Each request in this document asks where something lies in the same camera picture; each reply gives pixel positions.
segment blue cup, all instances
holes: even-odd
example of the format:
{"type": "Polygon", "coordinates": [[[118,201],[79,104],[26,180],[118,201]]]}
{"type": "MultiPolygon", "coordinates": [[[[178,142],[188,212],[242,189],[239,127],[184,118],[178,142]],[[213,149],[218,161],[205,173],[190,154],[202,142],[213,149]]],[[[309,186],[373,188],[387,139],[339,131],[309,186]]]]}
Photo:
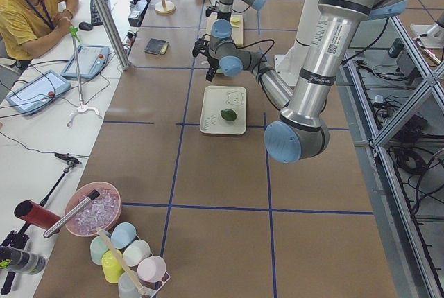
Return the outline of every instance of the blue cup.
{"type": "Polygon", "coordinates": [[[92,262],[97,265],[102,265],[102,256],[108,251],[108,246],[101,237],[97,236],[91,241],[91,244],[89,244],[89,251],[92,262]]]}
{"type": "Polygon", "coordinates": [[[128,222],[123,222],[114,228],[111,243],[117,249],[125,248],[136,239],[136,228],[128,222]]]}

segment pink bowl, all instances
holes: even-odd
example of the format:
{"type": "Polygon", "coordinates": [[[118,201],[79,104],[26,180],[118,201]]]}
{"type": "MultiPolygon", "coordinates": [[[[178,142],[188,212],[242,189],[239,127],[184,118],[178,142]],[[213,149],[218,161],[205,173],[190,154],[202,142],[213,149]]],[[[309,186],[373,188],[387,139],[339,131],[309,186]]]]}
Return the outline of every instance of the pink bowl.
{"type": "Polygon", "coordinates": [[[80,187],[68,201],[65,213],[71,211],[93,189],[100,193],[93,202],[79,211],[65,226],[79,237],[97,236],[96,228],[111,229],[116,225],[122,211],[119,191],[108,182],[91,182],[80,187]]]}

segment label sticker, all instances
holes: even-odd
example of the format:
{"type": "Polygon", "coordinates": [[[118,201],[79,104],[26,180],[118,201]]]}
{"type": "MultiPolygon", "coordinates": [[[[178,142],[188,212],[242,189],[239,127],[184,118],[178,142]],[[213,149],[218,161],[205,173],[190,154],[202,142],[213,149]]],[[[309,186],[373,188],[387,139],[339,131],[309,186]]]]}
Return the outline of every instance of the label sticker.
{"type": "Polygon", "coordinates": [[[322,39],[324,38],[325,35],[325,31],[327,31],[329,24],[330,21],[328,20],[327,17],[321,17],[319,19],[311,44],[313,44],[314,46],[318,46],[319,44],[321,44],[322,39]]]}
{"type": "Polygon", "coordinates": [[[343,53],[350,28],[350,24],[331,21],[327,17],[321,17],[316,26],[311,45],[319,47],[323,53],[339,57],[343,53]]]}

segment brown table surface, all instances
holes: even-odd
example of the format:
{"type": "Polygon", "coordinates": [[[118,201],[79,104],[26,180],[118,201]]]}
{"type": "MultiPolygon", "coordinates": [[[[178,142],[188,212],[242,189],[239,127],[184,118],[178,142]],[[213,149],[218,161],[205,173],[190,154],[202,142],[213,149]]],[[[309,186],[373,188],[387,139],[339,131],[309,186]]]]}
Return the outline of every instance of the brown table surface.
{"type": "MultiPolygon", "coordinates": [[[[157,296],[397,297],[340,86],[333,86],[323,113],[327,150],[279,164],[263,142],[278,112],[254,78],[243,72],[209,83],[204,59],[191,56],[205,31],[208,0],[170,0],[176,11],[168,16],[155,14],[158,1],[144,18],[130,54],[134,67],[121,76],[79,185],[107,181],[119,189],[119,222],[136,226],[171,275],[157,296]],[[151,37],[170,42],[165,55],[143,52],[151,37]],[[208,85],[247,89],[245,134],[199,130],[208,85]]],[[[286,53],[303,3],[268,0],[260,13],[249,9],[244,42],[273,38],[269,55],[286,53]]],[[[244,8],[239,1],[234,6],[244,8]]],[[[419,14],[421,22],[433,21],[411,6],[401,18],[419,14]]],[[[35,297],[118,297],[117,285],[91,262],[90,241],[61,231],[35,297]]]]}

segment computer mouse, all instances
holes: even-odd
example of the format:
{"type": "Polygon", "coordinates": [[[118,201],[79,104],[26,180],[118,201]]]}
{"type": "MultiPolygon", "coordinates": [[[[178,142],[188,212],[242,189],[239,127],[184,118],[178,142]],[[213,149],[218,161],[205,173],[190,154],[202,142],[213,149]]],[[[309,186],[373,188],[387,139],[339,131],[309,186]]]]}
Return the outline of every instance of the computer mouse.
{"type": "Polygon", "coordinates": [[[88,22],[81,22],[79,23],[78,28],[85,31],[91,31],[93,29],[93,26],[88,22]]]}

